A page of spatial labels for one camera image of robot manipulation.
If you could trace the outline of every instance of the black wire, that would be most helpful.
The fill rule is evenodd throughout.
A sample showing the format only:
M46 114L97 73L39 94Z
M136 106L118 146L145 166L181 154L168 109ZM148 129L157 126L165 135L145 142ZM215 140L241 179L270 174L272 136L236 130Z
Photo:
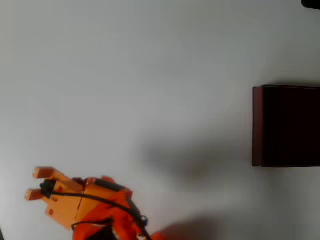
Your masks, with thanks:
M80 221L80 222L76 222L74 224L71 225L71 228L73 231L75 231L75 226L80 225L80 224L97 224L97 225L107 225L107 224L111 224L113 222L112 218L107 218L103 221Z
M53 191L51 194L53 195L58 195L58 196L66 196L66 197L78 197L78 198L85 198L85 199L91 199L91 200L95 200L98 202L102 202L104 204L109 204L113 207L116 207L118 209L121 209L123 211L125 211L126 213L128 213L131 217L133 217L139 227L141 228L141 231L143 233L143 235L145 236L145 238L147 240L152 240L149 233L147 232L146 228L145 228L145 224L142 221L142 219L140 218L140 216L137 216L130 208L127 208L121 204L118 204L116 202L104 199L102 197L98 197L98 196L93 196L93 195L88 195L88 194L83 194L83 193L71 193L71 192L57 192L57 191Z

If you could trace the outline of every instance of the dark red box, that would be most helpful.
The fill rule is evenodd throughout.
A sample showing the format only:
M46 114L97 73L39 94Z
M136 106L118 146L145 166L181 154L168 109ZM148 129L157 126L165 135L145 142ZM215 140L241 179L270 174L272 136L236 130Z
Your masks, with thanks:
M320 166L320 88L253 88L252 166Z

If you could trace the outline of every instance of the black object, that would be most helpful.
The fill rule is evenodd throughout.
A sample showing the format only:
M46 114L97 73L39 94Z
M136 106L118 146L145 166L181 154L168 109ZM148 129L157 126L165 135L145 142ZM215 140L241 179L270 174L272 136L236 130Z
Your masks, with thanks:
M320 167L320 88L253 88L252 165Z
M4 236L2 235L1 229L0 229L0 240L5 240Z
M107 218L104 221L81 221L71 225L72 231L75 231L77 225L81 224L97 224L97 225L112 225L114 220L112 218Z
M320 0L301 0L301 3L305 8L320 10Z
M86 240L117 240L112 231L112 226L106 226L97 233L87 237Z
M99 179L99 178L95 179L94 184L96 184L96 185L98 185L100 187L106 188L106 189L110 189L110 190L115 191L115 192L119 192L119 191L121 191L122 189L125 188L124 186L121 186L119 184L108 182L108 181L104 181L104 180Z
M41 194L50 199L52 192L55 189L56 180L46 179L40 184Z

